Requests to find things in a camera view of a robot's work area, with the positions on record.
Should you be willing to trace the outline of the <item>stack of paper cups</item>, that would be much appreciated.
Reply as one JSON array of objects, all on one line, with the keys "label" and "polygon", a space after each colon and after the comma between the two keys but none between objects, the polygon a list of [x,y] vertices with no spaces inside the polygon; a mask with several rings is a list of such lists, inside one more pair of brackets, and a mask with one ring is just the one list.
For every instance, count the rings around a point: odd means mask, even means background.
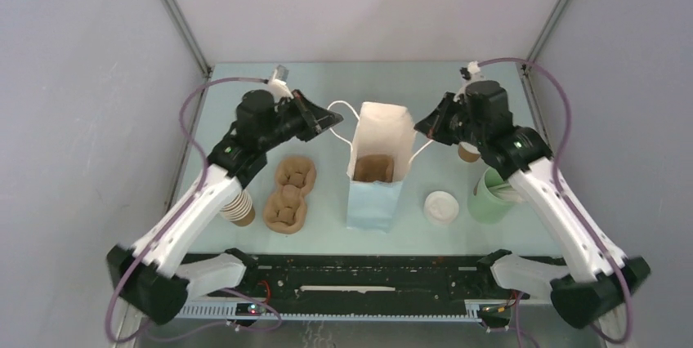
[{"label": "stack of paper cups", "polygon": [[233,198],[219,211],[225,220],[244,227],[250,225],[256,216],[253,200],[247,190],[243,190],[238,196]]}]

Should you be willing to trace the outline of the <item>light blue paper bag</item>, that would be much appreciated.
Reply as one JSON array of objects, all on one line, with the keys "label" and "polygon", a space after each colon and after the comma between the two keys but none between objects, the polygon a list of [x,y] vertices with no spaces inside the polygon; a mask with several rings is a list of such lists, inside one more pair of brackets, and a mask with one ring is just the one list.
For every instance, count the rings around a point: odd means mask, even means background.
[{"label": "light blue paper bag", "polygon": [[359,110],[344,100],[328,106],[347,107],[357,124],[353,137],[332,134],[349,146],[346,227],[388,232],[394,222],[400,193],[414,160],[431,144],[414,149],[417,132],[403,105],[366,101]]}]

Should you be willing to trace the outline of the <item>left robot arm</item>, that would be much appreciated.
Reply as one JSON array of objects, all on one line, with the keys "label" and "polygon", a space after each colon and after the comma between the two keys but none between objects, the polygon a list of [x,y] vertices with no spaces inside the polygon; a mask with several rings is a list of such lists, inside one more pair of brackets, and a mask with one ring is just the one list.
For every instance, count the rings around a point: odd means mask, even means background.
[{"label": "left robot arm", "polygon": [[255,292],[258,274],[246,266],[247,256],[223,252],[188,265],[183,259],[222,207],[266,166],[270,150],[292,138],[308,142],[343,120],[299,90],[279,99],[267,90],[247,92],[235,114],[183,198],[131,247],[116,245],[106,256],[117,296],[157,325],[173,320],[190,299],[223,288],[243,297]]}]

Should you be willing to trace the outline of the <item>stack of white lids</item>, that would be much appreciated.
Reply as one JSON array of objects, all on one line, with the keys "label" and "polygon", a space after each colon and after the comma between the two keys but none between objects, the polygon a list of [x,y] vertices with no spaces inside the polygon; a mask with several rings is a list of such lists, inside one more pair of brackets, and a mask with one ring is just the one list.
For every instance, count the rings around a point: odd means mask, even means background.
[{"label": "stack of white lids", "polygon": [[437,190],[425,198],[423,213],[432,224],[449,225],[459,214],[459,203],[452,194]]}]

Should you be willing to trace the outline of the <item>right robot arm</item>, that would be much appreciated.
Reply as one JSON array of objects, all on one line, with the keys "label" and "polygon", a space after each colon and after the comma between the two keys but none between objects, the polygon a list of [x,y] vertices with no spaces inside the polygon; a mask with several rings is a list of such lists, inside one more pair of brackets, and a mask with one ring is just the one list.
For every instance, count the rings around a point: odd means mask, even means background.
[{"label": "right robot arm", "polygon": [[533,128],[517,126],[507,92],[495,81],[447,92],[415,126],[443,145],[475,146],[481,159],[535,210],[558,244],[567,271],[498,252],[475,276],[476,289],[496,297],[505,289],[547,296],[571,327],[583,329],[626,302],[651,274],[643,257],[628,257],[608,239],[556,169],[550,147]]}]

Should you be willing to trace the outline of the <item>brown paper coffee cup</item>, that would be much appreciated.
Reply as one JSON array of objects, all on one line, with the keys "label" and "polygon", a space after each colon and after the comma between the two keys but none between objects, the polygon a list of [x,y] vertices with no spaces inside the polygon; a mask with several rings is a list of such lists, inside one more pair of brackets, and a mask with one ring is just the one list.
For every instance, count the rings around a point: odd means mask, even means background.
[{"label": "brown paper coffee cup", "polygon": [[481,157],[481,154],[475,146],[461,142],[458,144],[458,156],[464,162],[474,163]]}]

